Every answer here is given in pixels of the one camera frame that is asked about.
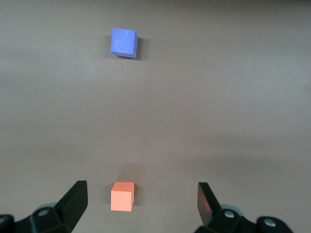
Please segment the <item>cube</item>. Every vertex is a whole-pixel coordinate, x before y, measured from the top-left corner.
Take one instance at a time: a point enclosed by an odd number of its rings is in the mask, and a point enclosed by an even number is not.
[[[134,183],[116,182],[111,190],[111,210],[132,211]]]
[[[136,31],[113,28],[110,51],[119,57],[136,58],[138,37]]]

